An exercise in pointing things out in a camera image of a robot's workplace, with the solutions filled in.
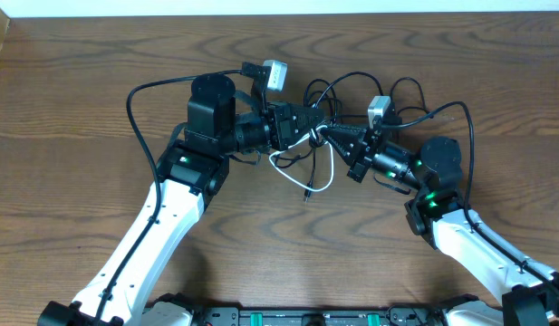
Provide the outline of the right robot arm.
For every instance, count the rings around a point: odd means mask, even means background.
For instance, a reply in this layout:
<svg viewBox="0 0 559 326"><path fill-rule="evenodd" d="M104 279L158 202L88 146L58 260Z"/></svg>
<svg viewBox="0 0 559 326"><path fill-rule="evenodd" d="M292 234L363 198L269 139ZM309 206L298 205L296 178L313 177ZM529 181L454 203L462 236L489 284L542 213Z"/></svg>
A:
<svg viewBox="0 0 559 326"><path fill-rule="evenodd" d="M321 134L353 180L373 170L414 191L405 204L412 233L464 266L501 306L461 296L437 309L436 323L546 325L559 319L559 272L515 248L468 206L458 189L463 172L456 140L432 138L411 153L377 126L334 124Z"/></svg>

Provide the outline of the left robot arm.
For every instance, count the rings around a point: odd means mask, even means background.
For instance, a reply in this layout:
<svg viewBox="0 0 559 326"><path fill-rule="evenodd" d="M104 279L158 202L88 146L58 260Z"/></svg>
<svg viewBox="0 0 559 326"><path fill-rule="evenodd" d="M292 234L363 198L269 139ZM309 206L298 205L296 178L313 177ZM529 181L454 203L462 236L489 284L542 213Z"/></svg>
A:
<svg viewBox="0 0 559 326"><path fill-rule="evenodd" d="M148 306L149 296L180 241L203 216L238 153L281 151L323 120L313 107L269 102L283 83L267 69L250 72L250 93L231 72L189 77L188 119L173 130L132 226L90 283L68 305L49 302L41 325L189 325L193 314L174 303Z"/></svg>

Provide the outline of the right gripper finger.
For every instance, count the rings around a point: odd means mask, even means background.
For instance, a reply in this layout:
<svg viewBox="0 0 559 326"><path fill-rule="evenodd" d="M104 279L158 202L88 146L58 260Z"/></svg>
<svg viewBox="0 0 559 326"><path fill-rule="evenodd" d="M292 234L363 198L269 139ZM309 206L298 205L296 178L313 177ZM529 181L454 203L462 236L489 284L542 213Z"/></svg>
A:
<svg viewBox="0 0 559 326"><path fill-rule="evenodd" d="M363 139L367 129L362 126L348 124L331 124L322 129L322 136L335 140Z"/></svg>
<svg viewBox="0 0 559 326"><path fill-rule="evenodd" d="M342 160L350 167L358 160L365 148L357 137L328 135L326 139L333 145Z"/></svg>

